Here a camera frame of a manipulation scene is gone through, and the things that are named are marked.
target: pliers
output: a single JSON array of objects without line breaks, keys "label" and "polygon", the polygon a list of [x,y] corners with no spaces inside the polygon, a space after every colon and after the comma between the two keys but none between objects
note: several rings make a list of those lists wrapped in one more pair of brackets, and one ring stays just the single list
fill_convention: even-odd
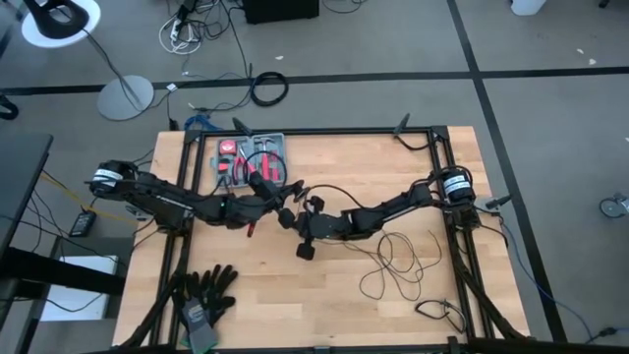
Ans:
[{"label": "pliers", "polygon": [[[234,166],[232,167],[232,177],[234,179],[234,184],[238,184],[240,181],[240,179],[238,178],[239,173],[243,175],[243,182],[247,182],[244,168],[245,163],[247,162],[247,158],[245,152],[243,151],[243,147],[238,146],[238,152],[240,153],[240,155],[236,155],[236,158],[234,158]],[[256,168],[250,162],[247,162],[247,165],[249,167],[247,171],[248,175],[256,171]]]}]

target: black box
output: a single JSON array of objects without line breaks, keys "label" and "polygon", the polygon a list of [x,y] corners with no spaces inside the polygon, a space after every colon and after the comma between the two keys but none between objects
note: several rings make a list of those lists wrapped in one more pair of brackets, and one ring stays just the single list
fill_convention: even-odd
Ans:
[{"label": "black box", "polygon": [[319,0],[243,0],[249,24],[312,19],[318,16]]}]

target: desk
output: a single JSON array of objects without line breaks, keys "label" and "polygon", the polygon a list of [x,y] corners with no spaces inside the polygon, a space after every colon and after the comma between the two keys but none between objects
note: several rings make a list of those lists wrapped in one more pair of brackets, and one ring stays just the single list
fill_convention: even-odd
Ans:
[{"label": "desk", "polygon": [[[472,171],[476,193],[490,196],[473,128],[448,130],[456,162]],[[415,146],[427,142],[426,134],[406,134],[404,138]],[[200,194],[211,192],[215,185],[208,161],[213,156],[215,141],[216,138],[206,140]],[[159,134],[151,172],[176,183],[183,143],[184,133]],[[392,140],[390,134],[288,136],[286,144],[289,182],[304,179],[306,185],[337,185],[367,206],[397,196],[412,181],[428,176],[432,170],[428,150],[408,151]],[[191,146],[186,188],[191,187],[197,145]],[[313,194],[325,199],[326,213],[354,207],[347,197],[333,190],[317,189]],[[486,215],[482,219],[485,225],[499,228],[497,220]],[[418,209],[387,223],[386,230],[405,233],[424,265],[438,259],[438,249],[429,233],[435,235],[443,250],[443,260],[426,270],[421,299],[448,299],[458,304],[441,211]],[[137,240],[152,231],[154,228],[147,228],[137,235]],[[485,229],[474,231],[473,236],[486,293],[516,329],[528,333],[503,239]],[[155,299],[165,239],[164,235],[154,236],[133,254],[114,344],[131,335]],[[379,235],[374,235],[357,244],[374,250],[378,239]],[[388,275],[382,300],[362,295],[358,283],[374,269],[367,256],[342,246],[316,244],[314,260],[306,262],[295,257],[300,242],[294,231],[281,228],[274,214],[257,224],[251,239],[246,237],[244,229],[230,231],[195,221],[188,271],[231,264],[240,273],[229,289],[237,298],[236,307],[217,325],[220,348],[416,345],[443,343],[451,335],[457,335],[461,341],[465,339],[447,321],[429,320],[416,314],[414,303],[401,298]],[[410,255],[399,245],[396,250],[397,262],[400,266],[407,265]],[[376,292],[378,282],[377,276],[371,278],[365,284],[366,290]],[[402,285],[402,289],[409,296],[417,296],[417,286]],[[474,297],[470,295],[470,299],[477,333],[482,334]],[[162,319],[161,342],[166,342],[171,313],[169,304]]]}]

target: white lamp base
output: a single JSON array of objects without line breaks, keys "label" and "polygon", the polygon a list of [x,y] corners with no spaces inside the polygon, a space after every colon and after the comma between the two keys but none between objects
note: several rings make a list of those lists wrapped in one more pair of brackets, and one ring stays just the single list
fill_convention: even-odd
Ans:
[{"label": "white lamp base", "polygon": [[149,80],[137,75],[128,75],[124,79],[128,84],[124,90],[120,80],[116,79],[98,95],[96,107],[107,119],[123,121],[137,117],[153,102],[155,91]]},{"label": "white lamp base", "polygon": [[87,25],[83,28],[83,30],[80,30],[79,32],[77,32],[77,34],[73,36],[63,39],[48,38],[47,36],[41,34],[39,29],[37,28],[35,19],[32,17],[32,14],[29,13],[22,22],[22,35],[27,40],[27,42],[40,48],[61,48],[72,45],[87,37],[88,33],[92,33],[98,25],[98,22],[100,22],[100,8],[98,7],[98,4],[96,4],[94,0],[72,1],[75,4],[84,8],[89,15],[89,20],[87,20]]}]

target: chair wheel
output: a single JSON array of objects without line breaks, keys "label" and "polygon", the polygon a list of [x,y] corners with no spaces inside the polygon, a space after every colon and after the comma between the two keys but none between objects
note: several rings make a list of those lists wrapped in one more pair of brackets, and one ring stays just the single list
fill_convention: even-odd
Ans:
[{"label": "chair wheel", "polygon": [[619,218],[627,213],[625,207],[614,198],[605,198],[599,203],[600,212],[609,218]]}]

